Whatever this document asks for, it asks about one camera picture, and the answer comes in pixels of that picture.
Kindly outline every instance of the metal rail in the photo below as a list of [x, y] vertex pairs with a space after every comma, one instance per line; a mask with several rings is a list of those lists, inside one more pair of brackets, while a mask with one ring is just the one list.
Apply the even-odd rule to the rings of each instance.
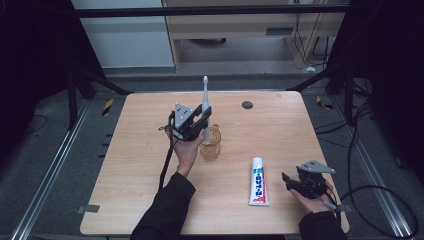
[[340, 13], [363, 10], [365, 10], [365, 7], [351, 6], [350, 4], [312, 4], [77, 9], [75, 11], [48, 11], [47, 13], [62, 16], [76, 16], [79, 18], [114, 18], [231, 14]]
[[59, 150], [56, 153], [55, 158], [53, 159], [52, 164], [50, 165], [43, 181], [40, 184], [40, 187], [37, 190], [37, 193], [34, 195], [18, 226], [13, 231], [11, 239], [24, 240], [29, 236], [31, 229], [34, 226], [34, 223], [47, 200], [51, 188], [53, 187], [56, 178], [59, 175], [60, 169], [62, 168], [66, 157], [68, 156], [69, 150], [71, 149], [71, 146], [82, 126], [82, 123], [85, 120], [90, 103], [90, 100], [83, 101], [83, 106], [81, 106], [81, 110], [78, 114], [78, 121], [76, 122], [74, 128], [69, 130], [66, 134], [61, 146], [59, 147]]

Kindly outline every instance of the cable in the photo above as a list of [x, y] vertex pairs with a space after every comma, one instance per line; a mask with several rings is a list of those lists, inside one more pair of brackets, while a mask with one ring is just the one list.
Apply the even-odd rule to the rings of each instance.
[[[301, 36], [300, 36], [300, 32], [299, 32], [299, 19], [300, 19], [300, 13], [296, 13], [296, 29], [295, 29], [295, 32], [294, 32], [294, 45], [295, 45], [295, 47], [296, 47], [296, 49], [297, 49], [298, 53], [300, 54], [300, 56], [302, 57], [303, 62], [304, 62], [307, 66], [315, 67], [315, 66], [323, 65], [324, 63], [312, 63], [312, 62], [310, 62], [310, 61], [307, 59], [307, 57], [308, 57], [308, 56], [306, 56], [306, 50], [305, 50], [305, 47], [304, 47], [304, 45], [303, 45], [303, 41], [302, 41], [302, 38], [301, 38]], [[297, 36], [299, 36], [299, 41], [300, 41], [300, 44], [301, 44], [302, 49], [303, 49], [303, 54], [302, 54], [302, 52], [300, 51], [299, 46], [297, 45], [297, 42], [296, 42], [296, 37], [297, 37]]]
[[171, 119], [173, 119], [174, 117], [175, 117], [175, 112], [172, 111], [172, 113], [168, 117], [168, 125], [159, 128], [159, 130], [165, 130], [165, 132], [168, 134], [169, 149], [168, 149], [168, 154], [166, 155], [165, 163], [164, 163], [163, 168], [162, 168], [162, 172], [161, 172], [160, 177], [159, 177], [158, 191], [160, 191], [163, 188], [163, 183], [165, 181], [166, 172], [168, 171], [169, 162], [171, 161], [171, 157], [172, 157], [172, 153], [174, 151], [175, 144], [177, 144], [177, 142], [178, 142], [178, 139], [177, 139], [177, 141], [174, 143], [174, 140], [173, 140], [174, 136], [172, 135]]
[[330, 140], [327, 140], [327, 139], [325, 139], [325, 138], [320, 138], [320, 137], [317, 137], [317, 138], [318, 138], [319, 140], [322, 140], [322, 141], [328, 142], [328, 143], [333, 144], [333, 145], [338, 146], [338, 147], [342, 147], [342, 148], [349, 148], [349, 146], [344, 146], [344, 145], [341, 145], [341, 144], [338, 144], [338, 143], [332, 142], [332, 141], [330, 141]]
[[[354, 209], [356, 210], [356, 212], [358, 213], [358, 215], [359, 215], [359, 217], [363, 220], [363, 221], [365, 221], [365, 223], [367, 223], [370, 227], [372, 227], [374, 230], [376, 230], [377, 232], [379, 232], [380, 234], [382, 234], [382, 235], [384, 235], [384, 236], [386, 236], [386, 237], [390, 237], [390, 238], [394, 238], [394, 239], [410, 239], [410, 238], [412, 238], [412, 237], [414, 237], [417, 233], [418, 233], [418, 230], [419, 230], [419, 221], [418, 221], [418, 218], [417, 218], [417, 216], [415, 215], [415, 213], [413, 212], [413, 210], [412, 210], [412, 208], [409, 206], [409, 204], [405, 201], [405, 200], [403, 200], [398, 194], [396, 194], [395, 192], [393, 192], [392, 190], [389, 190], [389, 189], [387, 189], [387, 188], [384, 188], [384, 187], [381, 187], [381, 186], [376, 186], [376, 185], [365, 185], [365, 186], [362, 186], [362, 187], [358, 187], [358, 188], [355, 188], [355, 189], [352, 189], [352, 181], [351, 181], [351, 155], [352, 155], [352, 149], [353, 149], [353, 146], [354, 146], [354, 144], [355, 144], [355, 138], [357, 137], [357, 134], [358, 134], [358, 126], [357, 126], [357, 120], [359, 119], [359, 116], [361, 116], [360, 114], [361, 114], [361, 112], [362, 111], [364, 111], [365, 109], [367, 109], [367, 108], [363, 108], [362, 109], [362, 107], [364, 107], [364, 106], [368, 106], [368, 104], [367, 103], [365, 103], [365, 104], [363, 104], [363, 105], [361, 105], [361, 107], [359, 107], [358, 108], [358, 111], [357, 111], [357, 113], [356, 113], [356, 115], [355, 115], [355, 117], [354, 117], [354, 125], [353, 125], [353, 128], [354, 128], [354, 131], [353, 131], [353, 136], [352, 136], [352, 140], [351, 140], [351, 142], [350, 142], [350, 145], [349, 145], [349, 150], [348, 150], [348, 162], [347, 162], [347, 168], [348, 168], [348, 171], [347, 171], [347, 181], [348, 181], [348, 193], [346, 193], [343, 197], [341, 197], [340, 198], [340, 200], [342, 201], [344, 198], [346, 198], [347, 196], [349, 196], [350, 197], [350, 200], [351, 200], [351, 202], [352, 202], [352, 205], [353, 205], [353, 207], [354, 207]], [[399, 236], [396, 236], [396, 235], [394, 235], [394, 234], [391, 234], [391, 233], [388, 233], [388, 232], [385, 232], [384, 230], [382, 230], [382, 229], [380, 229], [380, 228], [378, 228], [377, 226], [375, 226], [374, 224], [372, 224], [362, 213], [361, 213], [361, 211], [359, 210], [359, 208], [358, 208], [358, 206], [356, 205], [356, 202], [355, 202], [355, 199], [354, 199], [354, 197], [353, 197], [353, 193], [354, 192], [356, 192], [356, 191], [359, 191], [359, 190], [362, 190], [362, 189], [366, 189], [366, 188], [378, 188], [378, 189], [381, 189], [381, 190], [385, 190], [385, 191], [387, 191], [387, 192], [390, 192], [393, 196], [395, 196], [406, 208], [407, 208], [407, 210], [411, 213], [411, 215], [413, 216], [413, 218], [414, 218], [414, 221], [415, 221], [415, 230], [412, 232], [412, 234], [410, 234], [410, 235], [408, 235], [408, 236], [403, 236], [403, 237], [399, 237]]]
[[3, 4], [3, 9], [0, 12], [0, 16], [3, 15], [6, 12], [6, 0], [1, 1]]
[[24, 134], [31, 134], [31, 133], [38, 132], [40, 129], [42, 129], [44, 126], [46, 126], [46, 124], [47, 124], [47, 117], [46, 116], [37, 114], [37, 115], [34, 115], [34, 117], [42, 117], [42, 118], [44, 118], [44, 123], [41, 125], [41, 127], [38, 127], [35, 130], [26, 131], [26, 132], [24, 132]]

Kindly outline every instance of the white tube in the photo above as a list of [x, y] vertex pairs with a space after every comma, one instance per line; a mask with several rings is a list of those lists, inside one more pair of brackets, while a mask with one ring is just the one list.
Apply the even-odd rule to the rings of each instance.
[[[203, 103], [202, 103], [202, 114], [209, 108], [209, 99], [208, 99], [208, 77], [203, 77]], [[209, 130], [209, 118], [208, 118], [208, 127], [203, 130], [205, 142], [209, 142], [210, 130]]]
[[252, 180], [250, 183], [250, 206], [269, 206], [269, 199], [265, 185], [265, 173], [262, 158], [252, 160]]

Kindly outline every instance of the black sleeve cuff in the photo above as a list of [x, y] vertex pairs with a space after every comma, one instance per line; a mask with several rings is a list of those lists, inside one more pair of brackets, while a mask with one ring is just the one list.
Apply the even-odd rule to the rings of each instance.
[[347, 239], [333, 212], [309, 213], [299, 223], [302, 240]]
[[191, 200], [196, 192], [196, 188], [194, 188], [193, 184], [179, 172], [175, 172], [167, 186], [172, 186], [188, 200]]

